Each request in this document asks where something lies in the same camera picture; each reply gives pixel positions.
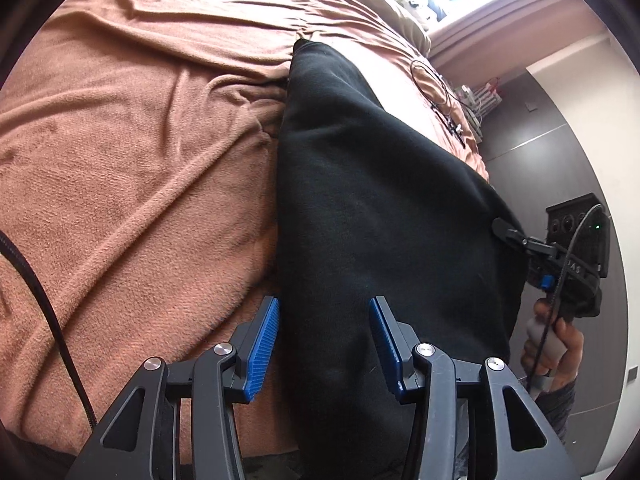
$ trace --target bedsheet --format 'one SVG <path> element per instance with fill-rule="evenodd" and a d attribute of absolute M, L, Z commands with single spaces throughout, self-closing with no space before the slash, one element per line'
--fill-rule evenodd
<path fill-rule="evenodd" d="M 0 91 L 0 228 L 43 283 L 98 418 L 144 359 L 198 355 L 277 292 L 274 165 L 299 37 L 353 59 L 386 110 L 486 177 L 460 107 L 444 106 L 464 148 L 423 95 L 444 102 L 438 82 L 410 77 L 420 53 L 356 0 L 67 0 Z M 296 446 L 278 385 L 272 366 L 236 412 L 245 456 Z M 4 260 L 0 417 L 55 450 L 89 435 Z"/>

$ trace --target sleeve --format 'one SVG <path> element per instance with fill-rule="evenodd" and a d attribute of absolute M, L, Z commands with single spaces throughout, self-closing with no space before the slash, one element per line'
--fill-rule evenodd
<path fill-rule="evenodd" d="M 540 394 L 536 404 L 545 415 L 554 431 L 562 440 L 566 435 L 566 424 L 575 401 L 575 381 L 563 386 L 559 390 Z"/>

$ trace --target metal screw cap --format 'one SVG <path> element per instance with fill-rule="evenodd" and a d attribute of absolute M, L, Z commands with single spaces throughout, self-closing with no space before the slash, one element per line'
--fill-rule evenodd
<path fill-rule="evenodd" d="M 495 370 L 496 372 L 504 370 L 504 361 L 499 357 L 489 357 L 486 360 L 486 365 L 491 368 L 491 370 Z"/>
<path fill-rule="evenodd" d="M 434 346 L 430 345 L 429 343 L 420 343 L 419 345 L 416 345 L 415 351 L 425 357 L 431 357 L 436 353 L 436 349 L 434 348 Z"/>
<path fill-rule="evenodd" d="M 231 354 L 233 349 L 234 348 L 231 346 L 231 343 L 218 343 L 213 347 L 213 351 L 218 355 Z"/>
<path fill-rule="evenodd" d="M 158 370 L 162 361 L 158 357 L 150 357 L 145 361 L 145 370 Z"/>

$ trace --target finger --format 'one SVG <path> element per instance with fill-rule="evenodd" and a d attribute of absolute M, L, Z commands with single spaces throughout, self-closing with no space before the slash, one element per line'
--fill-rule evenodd
<path fill-rule="evenodd" d="M 522 368 L 524 368 L 524 371 L 527 374 L 531 373 L 531 369 L 533 368 L 533 361 L 534 361 L 533 357 L 531 357 L 530 355 L 528 355 L 524 351 L 522 352 L 522 357 L 520 359 L 520 364 L 522 365 Z M 536 373 L 535 374 L 536 375 L 545 375 L 548 371 L 549 371 L 549 368 L 545 368 L 542 365 L 538 364 L 538 366 L 536 367 Z"/>
<path fill-rule="evenodd" d="M 536 346 L 533 341 L 527 339 L 527 341 L 524 343 L 524 349 L 528 356 L 533 357 L 534 359 L 536 358 L 536 355 L 538 354 L 538 346 Z M 549 368 L 550 370 L 558 367 L 558 361 L 552 359 L 548 354 L 546 354 L 544 349 L 542 354 L 540 355 L 538 363 L 545 368 Z"/>
<path fill-rule="evenodd" d="M 584 334 L 575 326 L 567 323 L 564 319 L 559 319 L 554 326 L 554 331 L 568 351 L 582 352 L 582 348 L 584 347 Z"/>
<path fill-rule="evenodd" d="M 549 305 L 549 302 L 545 299 L 545 298 L 540 298 L 539 300 L 536 301 L 536 303 L 533 306 L 533 312 L 536 314 L 536 317 L 538 318 L 538 320 L 540 320 L 543 323 L 546 323 L 546 320 L 549 316 L 549 312 L 551 311 L 551 306 Z M 551 318 L 551 323 L 553 323 L 556 320 L 557 314 L 554 314 Z"/>

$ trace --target blue gripper pad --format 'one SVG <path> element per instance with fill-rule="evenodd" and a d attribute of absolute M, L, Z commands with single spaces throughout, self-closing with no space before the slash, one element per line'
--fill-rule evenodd
<path fill-rule="evenodd" d="M 246 383 L 242 392 L 247 402 L 254 400 L 255 394 L 261 390 L 264 383 L 264 376 L 267 373 L 267 366 L 278 334 L 280 322 L 278 300 L 273 298 L 262 319 L 260 320 L 256 316 L 254 322 L 260 322 L 260 329 L 246 360 Z"/>
<path fill-rule="evenodd" d="M 369 302 L 369 325 L 373 343 L 380 359 L 380 366 L 385 377 L 386 388 L 394 394 L 399 402 L 402 402 L 406 395 L 406 390 L 402 382 L 402 361 L 398 354 L 398 349 L 394 344 L 393 337 L 386 324 L 385 317 L 380 305 L 373 298 Z"/>
<path fill-rule="evenodd" d="M 553 276 L 549 274 L 542 276 L 542 279 L 540 280 L 540 288 L 542 290 L 544 290 L 545 292 L 552 292 L 555 285 L 556 279 Z"/>

